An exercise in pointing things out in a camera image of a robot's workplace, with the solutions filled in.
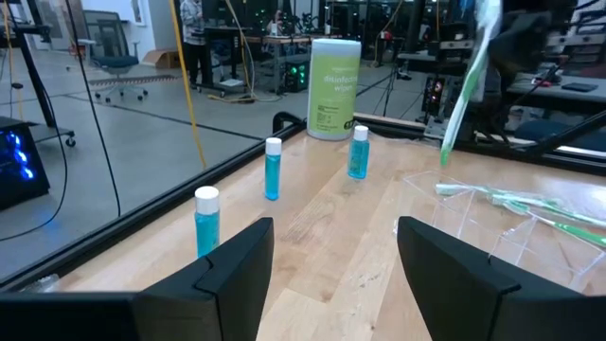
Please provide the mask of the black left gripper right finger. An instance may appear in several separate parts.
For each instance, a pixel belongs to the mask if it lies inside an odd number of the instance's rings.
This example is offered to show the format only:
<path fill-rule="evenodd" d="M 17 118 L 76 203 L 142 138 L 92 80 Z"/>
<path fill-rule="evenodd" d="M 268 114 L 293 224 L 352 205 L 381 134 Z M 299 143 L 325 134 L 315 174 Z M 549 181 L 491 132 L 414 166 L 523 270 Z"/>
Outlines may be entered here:
<path fill-rule="evenodd" d="M 398 219 L 407 282 L 435 340 L 604 340 L 605 298 L 541 278 L 411 216 Z"/>

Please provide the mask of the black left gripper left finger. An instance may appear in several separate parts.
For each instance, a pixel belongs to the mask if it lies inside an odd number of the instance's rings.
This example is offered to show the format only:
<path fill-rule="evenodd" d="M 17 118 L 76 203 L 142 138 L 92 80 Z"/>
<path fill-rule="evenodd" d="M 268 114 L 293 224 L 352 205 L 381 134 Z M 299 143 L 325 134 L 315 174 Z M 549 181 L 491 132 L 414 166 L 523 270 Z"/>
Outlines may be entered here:
<path fill-rule="evenodd" d="M 274 220 L 260 218 L 136 295 L 139 340 L 254 340 L 272 273 Z"/>

